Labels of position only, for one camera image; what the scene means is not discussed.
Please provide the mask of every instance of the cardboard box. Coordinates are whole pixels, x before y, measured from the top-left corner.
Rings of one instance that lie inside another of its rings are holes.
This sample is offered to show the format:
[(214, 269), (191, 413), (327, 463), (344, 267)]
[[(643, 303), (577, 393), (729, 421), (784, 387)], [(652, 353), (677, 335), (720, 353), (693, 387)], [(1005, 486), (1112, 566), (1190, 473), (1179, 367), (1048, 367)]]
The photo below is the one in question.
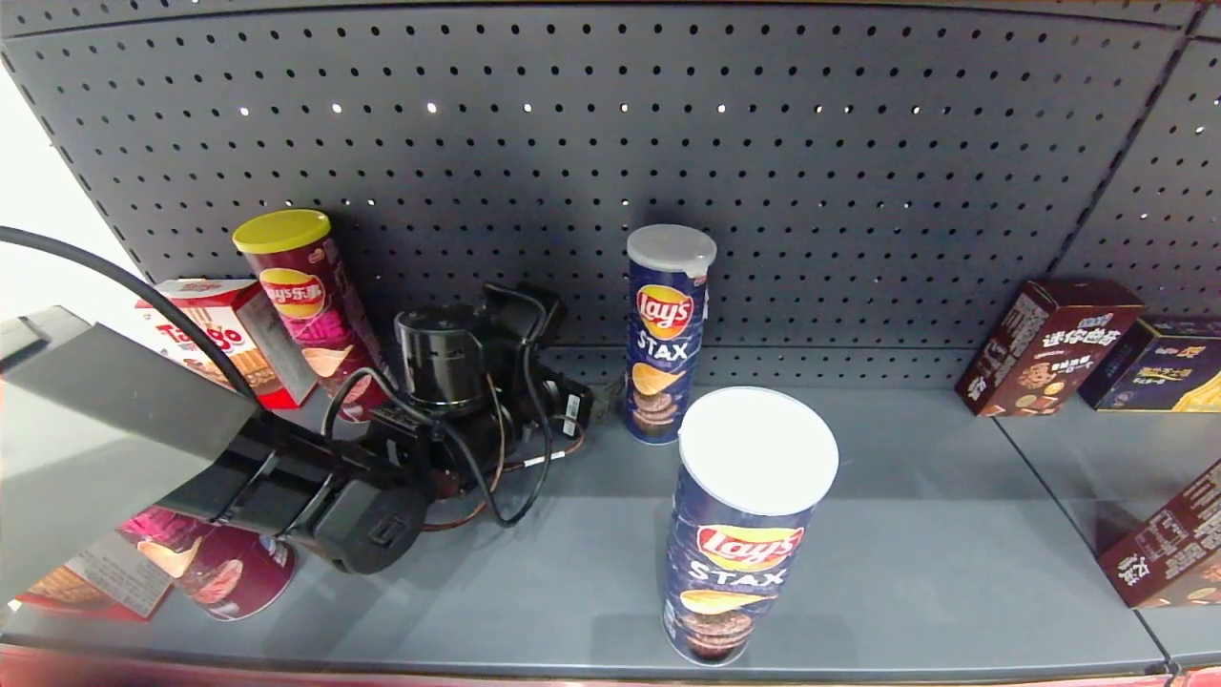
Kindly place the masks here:
[(1140, 317), (1081, 397), (1099, 411), (1221, 412), (1221, 317)]
[(1098, 558), (1132, 608), (1221, 604), (1221, 461)]
[(172, 581), (117, 533), (109, 533), (51, 571), (17, 600), (59, 613), (143, 622)]
[[(276, 308), (253, 278), (175, 278), (156, 289), (203, 328), (237, 366), (269, 410), (299, 409), (317, 384)], [(145, 345), (212, 382), (232, 386), (181, 328), (140, 300)]]
[(955, 390), (977, 416), (1054, 415), (1143, 309), (1105, 278), (1027, 281)]

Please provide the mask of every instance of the red packaging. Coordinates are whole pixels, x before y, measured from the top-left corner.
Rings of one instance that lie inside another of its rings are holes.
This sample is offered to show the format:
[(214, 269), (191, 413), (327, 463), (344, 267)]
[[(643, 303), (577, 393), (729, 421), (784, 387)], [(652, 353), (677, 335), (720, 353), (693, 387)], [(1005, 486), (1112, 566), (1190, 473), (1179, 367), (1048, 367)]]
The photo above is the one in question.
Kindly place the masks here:
[[(335, 398), (353, 372), (372, 367), (388, 377), (388, 371), (330, 233), (331, 220), (317, 210), (281, 210), (239, 226), (233, 244), (245, 253), (305, 362)], [(371, 378), (361, 379), (343, 400), (341, 416), (369, 422), (370, 411), (386, 400)]]
[(111, 532), (53, 570), (17, 600), (54, 613), (147, 622), (171, 580)]
[(125, 522), (118, 533), (216, 620), (259, 613), (293, 576), (295, 553), (284, 543), (156, 506)]
[[(264, 409), (302, 408), (314, 390), (314, 372), (253, 278), (171, 278), (156, 284), (156, 289), (233, 361)], [(136, 310), (149, 323), (147, 347), (221, 387), (233, 388), (190, 337), (165, 315), (144, 300), (136, 303)]]
[(1143, 309), (1105, 278), (1027, 281), (955, 392), (977, 416), (1055, 415)]

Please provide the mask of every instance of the tango box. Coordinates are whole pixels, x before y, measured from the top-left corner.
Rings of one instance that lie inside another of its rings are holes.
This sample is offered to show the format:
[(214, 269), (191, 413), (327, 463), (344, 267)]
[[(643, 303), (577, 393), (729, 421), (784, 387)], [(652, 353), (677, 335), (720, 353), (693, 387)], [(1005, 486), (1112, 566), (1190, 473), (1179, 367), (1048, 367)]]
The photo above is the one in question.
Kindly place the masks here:
[[(317, 384), (280, 321), (276, 308), (253, 278), (175, 278), (156, 286), (225, 353), (267, 410), (299, 409)], [(222, 387), (232, 386), (181, 328), (144, 300), (144, 343), (154, 351)]]

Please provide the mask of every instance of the potato chip can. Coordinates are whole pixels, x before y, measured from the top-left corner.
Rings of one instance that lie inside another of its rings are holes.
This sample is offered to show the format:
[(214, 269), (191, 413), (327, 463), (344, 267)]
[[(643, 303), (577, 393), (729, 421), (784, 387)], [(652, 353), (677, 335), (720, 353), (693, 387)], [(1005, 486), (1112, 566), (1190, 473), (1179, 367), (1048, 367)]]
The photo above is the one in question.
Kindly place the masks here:
[(687, 660), (724, 665), (779, 597), (839, 450), (805, 404), (731, 387), (691, 405), (679, 453), (662, 626)]
[(118, 533), (221, 621), (250, 617), (275, 602), (288, 587), (297, 558), (283, 542), (158, 506), (125, 522)]
[[(233, 244), (245, 253), (289, 336), (335, 398), (363, 367), (389, 376), (365, 308), (331, 238), (331, 220), (317, 210), (280, 210), (237, 227)], [(341, 417), (369, 422), (386, 395), (364, 378), (348, 393)]]
[(654, 223), (631, 232), (628, 256), (632, 310), (624, 422), (645, 444), (670, 444), (695, 384), (717, 243), (690, 226)]

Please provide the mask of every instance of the white wall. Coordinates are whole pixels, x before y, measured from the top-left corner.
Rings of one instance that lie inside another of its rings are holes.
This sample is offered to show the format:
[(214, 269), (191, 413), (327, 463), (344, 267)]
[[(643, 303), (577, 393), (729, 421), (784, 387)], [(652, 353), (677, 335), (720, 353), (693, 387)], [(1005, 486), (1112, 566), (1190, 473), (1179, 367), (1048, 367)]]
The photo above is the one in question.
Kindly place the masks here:
[[(139, 273), (7, 72), (0, 70), (0, 223), (53, 236)], [(136, 297), (74, 262), (0, 243), (0, 321), (50, 305), (127, 329)]]

